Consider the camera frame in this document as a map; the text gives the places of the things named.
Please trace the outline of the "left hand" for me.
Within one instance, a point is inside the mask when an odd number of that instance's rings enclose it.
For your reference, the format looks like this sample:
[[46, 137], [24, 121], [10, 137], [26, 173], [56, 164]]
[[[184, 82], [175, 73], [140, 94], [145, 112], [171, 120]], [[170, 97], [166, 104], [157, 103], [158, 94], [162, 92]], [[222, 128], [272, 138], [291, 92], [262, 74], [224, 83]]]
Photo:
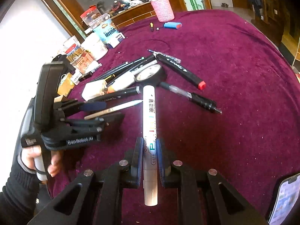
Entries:
[[49, 164], [43, 158], [39, 145], [22, 148], [18, 156], [20, 166], [26, 172], [35, 174], [41, 182], [47, 182], [48, 176], [56, 176], [62, 169], [63, 151], [51, 151]]

